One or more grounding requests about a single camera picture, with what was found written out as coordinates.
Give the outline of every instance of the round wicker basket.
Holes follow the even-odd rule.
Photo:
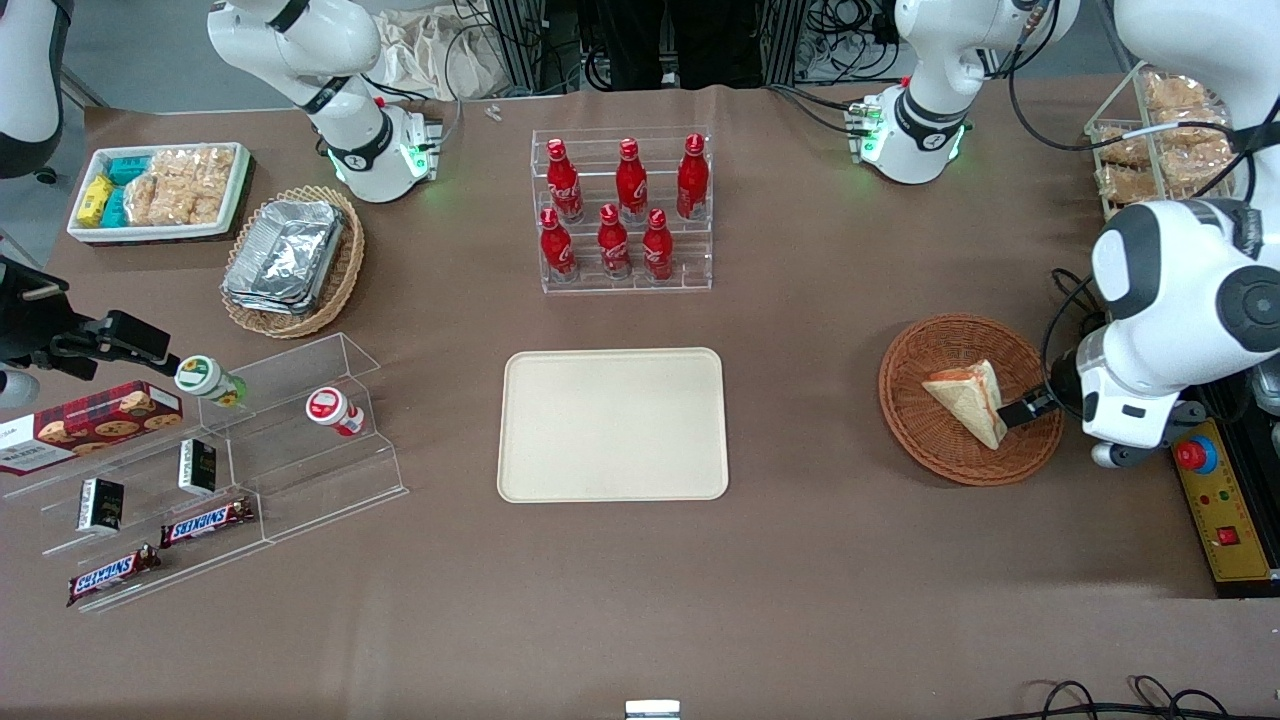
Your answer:
[[[998,450],[973,437],[920,384],[931,373],[989,360],[1007,402],[1042,382],[1039,354],[1005,325],[978,315],[936,315],[902,331],[881,363],[881,410],[893,437],[922,465],[968,486],[1024,480],[1062,438],[1062,414],[1012,428]]]
[[[342,236],[338,238],[338,251],[334,254],[333,264],[329,266],[329,277],[325,279],[324,290],[320,293],[320,301],[315,310],[306,315],[264,313],[261,310],[241,307],[232,304],[225,296],[223,297],[223,305],[227,306],[227,313],[230,314],[232,320],[237,325],[269,337],[291,340],[308,336],[332,323],[338,316],[338,313],[342,311],[347,300],[351,299],[351,291],[356,287],[356,277],[360,274],[360,264],[365,260],[365,231],[360,227],[360,218],[356,217],[356,209],[351,206],[351,201],[343,197],[342,193],[328,187],[306,186],[287,190],[276,195],[275,200],[324,201],[335,208],[342,208],[342,213],[346,215]],[[253,210],[244,227],[241,228],[239,234],[236,236],[236,245],[232,246],[230,258],[227,260],[228,268],[236,261],[236,255],[241,247],[244,246],[244,237],[248,234],[248,229],[253,225],[253,222],[257,220],[259,214],[262,213],[262,208],[266,208],[266,202],[257,210]]]

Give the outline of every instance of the table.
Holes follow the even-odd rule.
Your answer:
[[[1075,137],[1114,82],[1027,82],[1025,106]],[[379,424],[412,492],[97,618],[61,607],[31,512],[0,510],[6,717],[617,717],[645,697],[694,719],[973,717],[1038,707],[1042,679],[1130,701],[1134,673],[1275,714],[1280,609],[1206,600],[1165,459],[1103,471],[1070,429],[1029,482],[964,488],[881,420],[877,366],[908,323],[972,311],[1038,337],[1060,300],[1047,270],[1084,268],[1101,227],[1087,156],[1037,145],[996,87],[923,187],[851,167],[838,135],[763,91],[500,105],[502,123],[466,108],[439,182],[358,206],[369,256],[332,329],[384,366]],[[251,208],[335,184],[301,113],[87,119],[91,150],[246,143]],[[530,132],[660,123],[718,133],[714,290],[544,297]],[[225,252],[63,237],[50,270],[78,310],[133,311],[237,366],[289,343],[227,319]],[[512,354],[660,346],[723,359],[721,500],[499,500]],[[100,384],[140,374],[104,366]],[[44,379],[49,402],[86,389]]]

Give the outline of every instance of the small black box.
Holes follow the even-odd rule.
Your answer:
[[[214,495],[218,486],[218,451],[198,439],[182,441],[178,487],[198,496]]]
[[[81,512],[76,530],[81,533],[115,533],[124,515],[124,486],[97,478],[81,484]]]

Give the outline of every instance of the yellow control panel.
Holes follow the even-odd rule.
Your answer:
[[[1178,442],[1174,460],[1213,579],[1220,583],[1270,579],[1271,566],[1213,420]]]

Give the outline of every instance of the sandwich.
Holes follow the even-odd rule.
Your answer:
[[[991,363],[983,360],[968,368],[933,373],[923,383],[924,389],[951,411],[973,437],[991,450],[1000,447],[1009,428],[1000,419],[1000,384]]]

